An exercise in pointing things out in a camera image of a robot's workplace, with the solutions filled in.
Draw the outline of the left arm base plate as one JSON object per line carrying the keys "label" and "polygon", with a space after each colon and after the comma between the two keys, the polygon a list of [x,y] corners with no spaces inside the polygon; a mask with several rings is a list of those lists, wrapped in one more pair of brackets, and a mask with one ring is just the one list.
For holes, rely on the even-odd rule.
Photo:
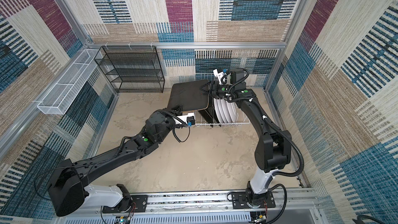
{"label": "left arm base plate", "polygon": [[102,214],[132,214],[143,213],[146,211],[148,195],[133,195],[123,198],[115,207],[104,206]]}

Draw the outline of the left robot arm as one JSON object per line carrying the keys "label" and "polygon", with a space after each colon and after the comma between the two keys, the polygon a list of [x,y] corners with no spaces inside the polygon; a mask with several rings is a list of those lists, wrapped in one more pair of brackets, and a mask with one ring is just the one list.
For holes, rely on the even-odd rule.
{"label": "left robot arm", "polygon": [[92,182],[126,163],[149,155],[177,128],[191,128],[193,125],[193,113],[182,115],[176,110],[157,110],[137,135],[123,137],[118,147],[85,160],[61,161],[47,187],[56,215],[63,217],[92,206],[114,209],[119,213],[131,211],[133,199],[123,184],[96,186]]}

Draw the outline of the floral square plate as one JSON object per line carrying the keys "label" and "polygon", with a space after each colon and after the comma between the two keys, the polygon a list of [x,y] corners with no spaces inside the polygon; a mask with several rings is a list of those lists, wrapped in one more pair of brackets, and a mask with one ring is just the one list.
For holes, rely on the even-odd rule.
{"label": "floral square plate", "polygon": [[204,121],[206,123],[210,123],[210,124],[213,123],[213,117],[210,114],[210,111],[208,109],[199,110],[198,112],[201,115],[202,119],[204,119]]}

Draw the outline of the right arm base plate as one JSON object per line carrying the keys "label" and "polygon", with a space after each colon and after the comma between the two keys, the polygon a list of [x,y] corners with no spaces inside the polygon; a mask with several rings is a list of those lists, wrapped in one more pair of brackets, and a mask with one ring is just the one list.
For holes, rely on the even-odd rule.
{"label": "right arm base plate", "polygon": [[273,194],[270,191],[260,195],[231,191],[227,194],[227,199],[232,202],[234,209],[276,207]]}

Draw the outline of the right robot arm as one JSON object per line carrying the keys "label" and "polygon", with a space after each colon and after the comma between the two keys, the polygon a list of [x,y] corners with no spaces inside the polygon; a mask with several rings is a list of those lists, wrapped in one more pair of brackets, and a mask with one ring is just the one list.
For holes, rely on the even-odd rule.
{"label": "right robot arm", "polygon": [[[245,197],[249,207],[260,207],[271,197],[269,185],[276,176],[297,177],[304,171],[304,157],[292,141],[289,131],[283,131],[262,108],[257,95],[251,89],[243,87],[243,83],[235,90],[231,85],[220,85],[214,81],[200,86],[201,91],[216,100],[235,103],[249,118],[259,141],[255,150],[257,170],[248,182]],[[299,166],[295,172],[287,173],[282,169],[291,162],[291,150],[298,156]]]}

